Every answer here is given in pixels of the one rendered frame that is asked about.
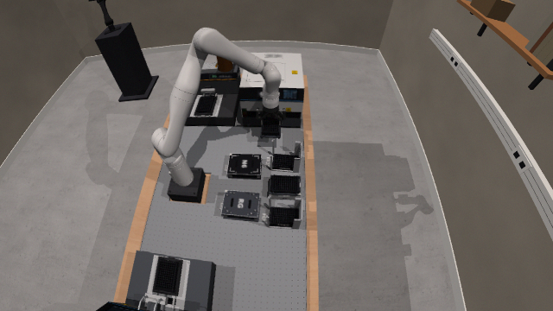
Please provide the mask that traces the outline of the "brown glass bottle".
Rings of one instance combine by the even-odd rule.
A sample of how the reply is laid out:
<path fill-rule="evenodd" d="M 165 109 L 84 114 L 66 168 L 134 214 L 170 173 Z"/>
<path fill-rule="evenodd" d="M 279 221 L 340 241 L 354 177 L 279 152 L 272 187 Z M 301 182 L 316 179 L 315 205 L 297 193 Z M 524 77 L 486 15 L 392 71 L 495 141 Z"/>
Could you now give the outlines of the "brown glass bottle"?
<path fill-rule="evenodd" d="M 232 70 L 233 68 L 232 62 L 224 58 L 221 58 L 219 56 L 216 56 L 216 57 L 217 57 L 218 67 L 221 72 L 229 72 Z"/>

